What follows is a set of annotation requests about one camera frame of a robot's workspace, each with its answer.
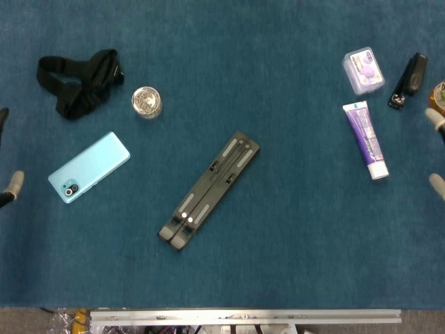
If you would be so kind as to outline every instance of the clear plastic case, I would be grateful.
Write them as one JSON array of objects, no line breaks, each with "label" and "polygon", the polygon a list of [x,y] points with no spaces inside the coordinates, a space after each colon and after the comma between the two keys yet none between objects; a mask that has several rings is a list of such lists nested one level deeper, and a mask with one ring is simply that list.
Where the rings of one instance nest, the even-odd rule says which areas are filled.
[{"label": "clear plastic case", "polygon": [[370,47],[346,54],[343,67],[356,95],[371,93],[385,84],[385,78]]}]

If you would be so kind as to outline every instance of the light blue phone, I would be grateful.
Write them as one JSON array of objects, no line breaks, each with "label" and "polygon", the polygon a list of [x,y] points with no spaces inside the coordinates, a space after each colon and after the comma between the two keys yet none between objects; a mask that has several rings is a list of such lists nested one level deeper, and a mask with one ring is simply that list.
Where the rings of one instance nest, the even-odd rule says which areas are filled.
[{"label": "light blue phone", "polygon": [[63,202],[71,203],[128,159],[130,153],[110,132],[52,173],[48,180]]}]

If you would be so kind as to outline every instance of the toothpaste tube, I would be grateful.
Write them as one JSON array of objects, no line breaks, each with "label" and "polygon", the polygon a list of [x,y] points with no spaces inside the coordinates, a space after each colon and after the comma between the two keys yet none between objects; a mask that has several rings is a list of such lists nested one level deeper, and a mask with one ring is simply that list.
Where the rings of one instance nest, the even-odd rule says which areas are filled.
[{"label": "toothpaste tube", "polygon": [[365,164],[368,166],[371,178],[377,180],[388,176],[388,168],[378,144],[371,117],[369,117],[366,101],[347,104],[343,106],[343,110],[348,116],[351,127],[353,127],[357,144],[360,147],[360,151],[362,151],[362,156]]}]

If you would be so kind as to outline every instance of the tube cap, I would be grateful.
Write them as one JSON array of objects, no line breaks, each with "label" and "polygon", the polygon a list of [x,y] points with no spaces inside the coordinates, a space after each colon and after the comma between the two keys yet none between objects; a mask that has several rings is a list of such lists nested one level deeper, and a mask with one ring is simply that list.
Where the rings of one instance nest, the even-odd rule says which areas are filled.
[{"label": "tube cap", "polygon": [[368,165],[371,179],[378,180],[389,175],[387,165],[384,160],[373,162]]}]

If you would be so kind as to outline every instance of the smartphone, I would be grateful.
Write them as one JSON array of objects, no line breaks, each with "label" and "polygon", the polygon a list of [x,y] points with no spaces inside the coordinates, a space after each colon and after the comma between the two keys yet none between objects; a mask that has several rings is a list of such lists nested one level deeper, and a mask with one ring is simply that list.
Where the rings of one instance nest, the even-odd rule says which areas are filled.
[{"label": "smartphone", "polygon": [[128,159],[130,153],[110,132],[52,173],[48,180],[63,202],[71,203]]}]

